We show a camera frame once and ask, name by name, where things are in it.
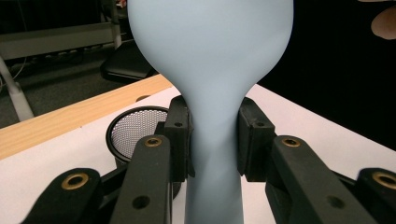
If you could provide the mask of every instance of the wooden surface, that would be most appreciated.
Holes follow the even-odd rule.
[[[158,75],[0,129],[0,160],[120,110],[139,97],[172,86]]]

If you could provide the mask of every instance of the office chair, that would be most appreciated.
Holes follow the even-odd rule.
[[[100,67],[104,79],[133,83],[157,75],[133,40],[123,42]]]

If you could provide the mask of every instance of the brass insert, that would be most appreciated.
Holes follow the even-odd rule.
[[[300,146],[300,142],[298,140],[292,139],[292,138],[284,138],[284,139],[282,139],[282,143],[288,147],[299,147]]]
[[[67,178],[62,182],[63,189],[79,189],[84,186],[89,180],[89,177],[85,173],[77,173],[68,175]]]
[[[373,173],[373,179],[380,185],[389,189],[396,189],[396,176],[383,172]]]
[[[161,140],[161,138],[158,137],[151,137],[148,140],[146,140],[145,145],[146,147],[157,147],[159,146],[161,143],[163,142],[163,140]]]

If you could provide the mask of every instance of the mesh cup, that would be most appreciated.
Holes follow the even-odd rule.
[[[118,115],[108,126],[106,143],[116,159],[117,167],[129,162],[137,141],[154,134],[159,121],[165,121],[168,109],[141,106]]]

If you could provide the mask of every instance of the light blue balloon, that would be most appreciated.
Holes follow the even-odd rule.
[[[237,111],[285,51],[293,1],[128,0],[128,16],[137,46],[192,113],[185,222],[243,223]]]

